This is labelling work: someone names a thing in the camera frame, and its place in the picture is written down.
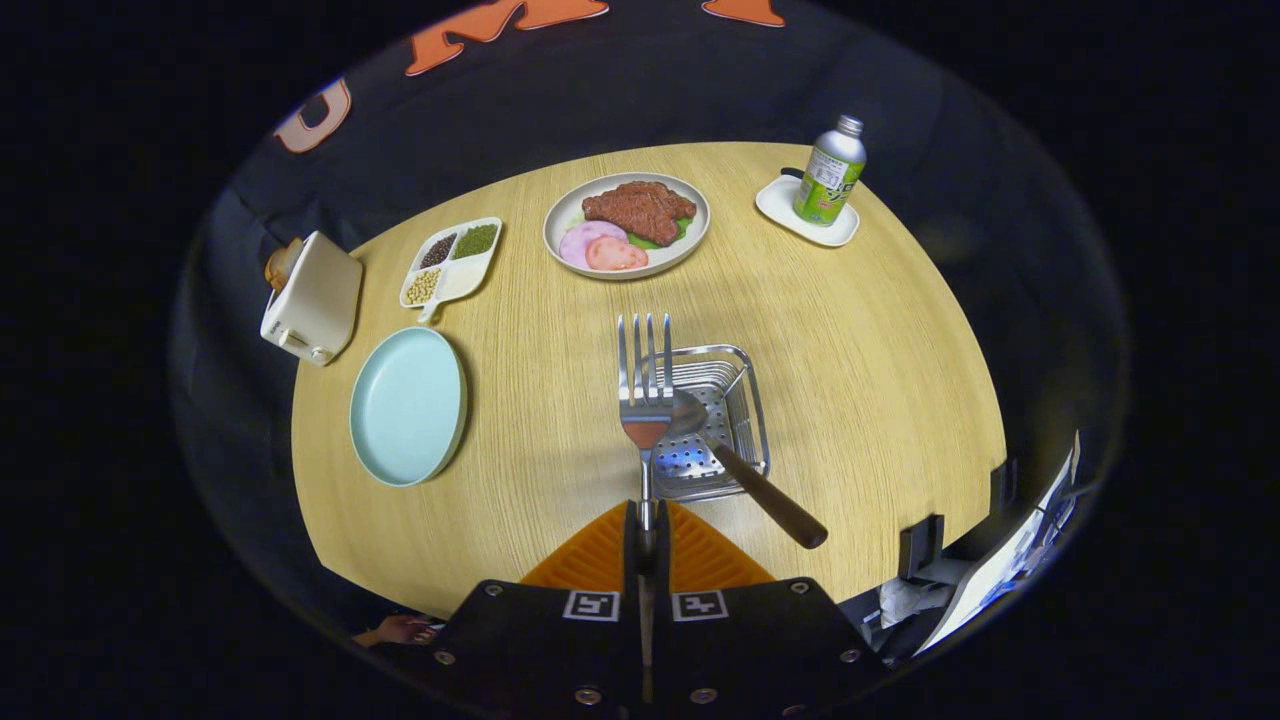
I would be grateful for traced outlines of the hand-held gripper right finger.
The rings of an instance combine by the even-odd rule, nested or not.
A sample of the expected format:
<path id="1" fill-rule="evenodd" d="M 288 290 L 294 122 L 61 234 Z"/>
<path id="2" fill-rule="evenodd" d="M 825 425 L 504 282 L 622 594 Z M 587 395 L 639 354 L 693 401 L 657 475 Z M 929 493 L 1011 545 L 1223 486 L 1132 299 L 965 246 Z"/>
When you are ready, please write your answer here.
<path id="1" fill-rule="evenodd" d="M 658 719 L 827 719 L 890 676 L 815 579 L 776 579 L 696 514 L 660 506 Z"/>

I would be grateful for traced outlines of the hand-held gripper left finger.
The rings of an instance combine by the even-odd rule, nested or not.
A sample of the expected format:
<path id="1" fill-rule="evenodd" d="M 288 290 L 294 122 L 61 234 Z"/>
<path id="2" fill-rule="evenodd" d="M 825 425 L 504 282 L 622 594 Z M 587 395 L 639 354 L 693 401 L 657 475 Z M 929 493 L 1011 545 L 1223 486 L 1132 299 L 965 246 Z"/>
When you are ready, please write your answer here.
<path id="1" fill-rule="evenodd" d="M 484 719 L 630 719 L 641 694 L 636 524 L 626 501 L 532 582 L 480 582 L 431 644 L 431 689 Z"/>

